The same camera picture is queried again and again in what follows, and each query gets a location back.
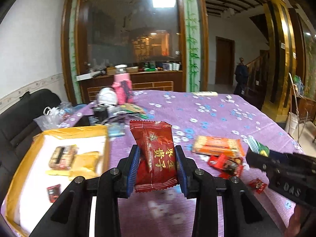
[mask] red snack package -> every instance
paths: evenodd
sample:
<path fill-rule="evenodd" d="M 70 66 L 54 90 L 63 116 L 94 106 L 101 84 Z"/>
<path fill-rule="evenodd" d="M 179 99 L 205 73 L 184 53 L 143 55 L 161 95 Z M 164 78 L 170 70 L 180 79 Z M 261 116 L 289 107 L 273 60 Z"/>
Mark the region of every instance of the red snack package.
<path fill-rule="evenodd" d="M 136 176 L 136 192 L 163 190 L 177 185 L 171 125 L 131 120 L 130 130 L 142 154 Z"/>
<path fill-rule="evenodd" d="M 221 170 L 222 173 L 220 174 L 221 178 L 228 179 L 231 176 L 240 176 L 243 170 L 242 158 L 229 158 L 222 154 L 219 157 L 210 156 L 209 161 L 207 162 L 210 166 Z"/>
<path fill-rule="evenodd" d="M 60 184 L 48 187 L 47 192 L 48 192 L 49 201 L 51 203 L 54 203 L 55 200 L 60 195 Z"/>
<path fill-rule="evenodd" d="M 255 189 L 258 194 L 263 192 L 263 190 L 267 187 L 267 184 L 262 182 L 259 178 L 250 181 L 248 185 Z"/>

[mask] plastic bag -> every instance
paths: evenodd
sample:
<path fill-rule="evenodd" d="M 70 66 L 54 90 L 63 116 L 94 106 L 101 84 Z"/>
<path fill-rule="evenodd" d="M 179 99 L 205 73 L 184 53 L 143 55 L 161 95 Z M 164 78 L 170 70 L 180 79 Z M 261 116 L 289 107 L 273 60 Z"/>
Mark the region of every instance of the plastic bag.
<path fill-rule="evenodd" d="M 34 119 L 42 131 L 60 128 L 60 124 L 67 120 L 75 109 L 70 102 L 62 102 L 58 107 L 46 107 L 43 115 Z"/>

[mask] person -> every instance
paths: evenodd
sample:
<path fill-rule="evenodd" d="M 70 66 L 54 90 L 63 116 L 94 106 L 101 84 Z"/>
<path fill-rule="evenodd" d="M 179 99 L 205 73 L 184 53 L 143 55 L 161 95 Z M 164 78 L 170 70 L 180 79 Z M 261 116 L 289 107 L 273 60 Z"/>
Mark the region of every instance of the person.
<path fill-rule="evenodd" d="M 235 70 L 237 86 L 234 91 L 234 94 L 242 96 L 245 92 L 245 88 L 248 82 L 248 67 L 244 65 L 244 58 L 239 58 L 240 63 L 237 65 Z"/>

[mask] purple tablecloth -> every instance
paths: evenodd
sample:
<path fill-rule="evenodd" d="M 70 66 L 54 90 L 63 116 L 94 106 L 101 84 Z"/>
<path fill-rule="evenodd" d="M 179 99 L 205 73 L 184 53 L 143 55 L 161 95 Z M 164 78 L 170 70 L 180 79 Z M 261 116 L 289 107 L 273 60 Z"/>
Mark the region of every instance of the purple tablecloth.
<path fill-rule="evenodd" d="M 275 122 L 239 96 L 233 95 L 234 103 L 226 95 L 218 97 L 197 97 L 190 93 L 140 91 L 134 92 L 135 104 L 146 109 L 153 121 L 166 121 L 173 125 L 173 141 L 180 144 L 187 157 L 195 160 L 197 166 L 213 176 L 219 172 L 207 164 L 207 156 L 191 152 L 196 135 L 211 135 L 242 140 L 253 136 L 270 149 L 279 152 L 302 152 L 297 143 Z M 125 137 L 112 138 L 110 168 L 128 156 L 135 140 L 126 128 Z M 241 179 L 248 183 L 260 178 L 268 183 L 268 178 L 259 169 L 245 168 Z M 271 218 L 285 230 L 293 214 L 295 204 L 276 192 L 266 188 L 257 195 Z M 219 201 L 219 236 L 223 234 L 222 204 Z M 119 215 L 122 236 L 181 236 L 192 235 L 195 213 L 195 199 L 183 197 L 179 185 L 164 191 L 133 193 L 127 200 L 119 199 Z"/>

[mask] glass partition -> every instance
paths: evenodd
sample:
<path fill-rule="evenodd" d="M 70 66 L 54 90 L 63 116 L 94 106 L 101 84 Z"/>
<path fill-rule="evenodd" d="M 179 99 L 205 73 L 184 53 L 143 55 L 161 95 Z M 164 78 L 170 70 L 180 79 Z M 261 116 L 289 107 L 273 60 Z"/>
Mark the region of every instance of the glass partition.
<path fill-rule="evenodd" d="M 180 62 L 177 0 L 88 0 L 91 68 Z"/>

